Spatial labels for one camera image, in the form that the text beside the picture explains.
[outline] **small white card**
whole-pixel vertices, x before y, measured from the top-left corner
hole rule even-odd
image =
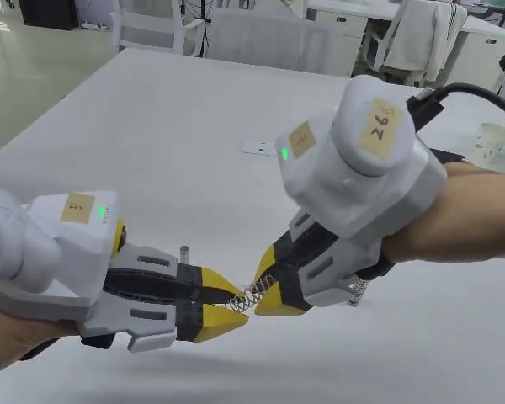
[[[275,144],[268,141],[253,141],[244,139],[242,141],[242,152],[246,154],[259,154],[260,156],[277,157]]]

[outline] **metal pin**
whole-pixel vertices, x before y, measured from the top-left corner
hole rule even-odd
[[[189,265],[189,246],[179,248],[179,262]]]

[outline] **white cabinet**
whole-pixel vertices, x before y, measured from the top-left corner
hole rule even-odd
[[[307,18],[329,26],[334,33],[327,73],[349,77],[358,58],[367,18],[316,10],[309,10]]]
[[[492,89],[501,70],[499,60],[505,55],[505,36],[460,33],[445,66],[444,83],[467,82]]]

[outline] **white plastic cap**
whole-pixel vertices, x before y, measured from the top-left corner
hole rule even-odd
[[[405,101],[392,97],[384,82],[358,76],[344,91],[331,137],[339,156],[354,171],[379,177],[408,159],[415,126]]]
[[[24,255],[24,223],[12,211],[0,209],[0,280],[19,273]]]
[[[56,241],[25,214],[14,197],[0,190],[0,281],[40,293],[60,266]]]

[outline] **desk drawer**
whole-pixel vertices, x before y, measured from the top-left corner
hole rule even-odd
[[[336,34],[354,38],[363,38],[364,27],[367,24],[367,18],[365,17],[325,11],[316,12],[315,21],[331,26]]]
[[[505,37],[470,33],[465,39],[462,51],[501,57],[505,55]]]

